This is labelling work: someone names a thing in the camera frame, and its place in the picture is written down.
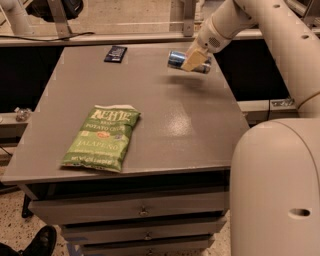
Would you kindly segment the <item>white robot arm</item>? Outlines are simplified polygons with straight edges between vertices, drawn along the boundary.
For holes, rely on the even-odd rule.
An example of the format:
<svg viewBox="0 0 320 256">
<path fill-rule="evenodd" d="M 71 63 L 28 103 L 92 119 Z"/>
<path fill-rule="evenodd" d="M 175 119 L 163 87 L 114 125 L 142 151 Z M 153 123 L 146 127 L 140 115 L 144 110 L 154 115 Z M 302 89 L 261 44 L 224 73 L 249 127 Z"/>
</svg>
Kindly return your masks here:
<svg viewBox="0 0 320 256">
<path fill-rule="evenodd" d="M 284 0 L 224 0 L 202 25 L 184 69 L 258 26 L 296 103 L 295 118 L 248 130 L 232 157 L 232 256 L 320 256 L 320 39 Z"/>
</svg>

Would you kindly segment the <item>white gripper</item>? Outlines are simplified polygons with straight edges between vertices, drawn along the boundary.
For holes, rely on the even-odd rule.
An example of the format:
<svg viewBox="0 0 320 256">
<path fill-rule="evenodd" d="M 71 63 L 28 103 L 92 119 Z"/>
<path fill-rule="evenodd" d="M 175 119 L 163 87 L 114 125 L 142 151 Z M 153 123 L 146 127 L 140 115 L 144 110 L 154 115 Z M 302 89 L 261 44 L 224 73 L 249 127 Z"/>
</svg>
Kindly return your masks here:
<svg viewBox="0 0 320 256">
<path fill-rule="evenodd" d="M 231 42 L 232 33 L 231 22 L 212 15 L 202 24 L 195 39 L 197 47 L 191 47 L 186 52 L 181 68 L 191 72 L 207 60 L 208 52 L 218 53 L 223 50 Z"/>
</svg>

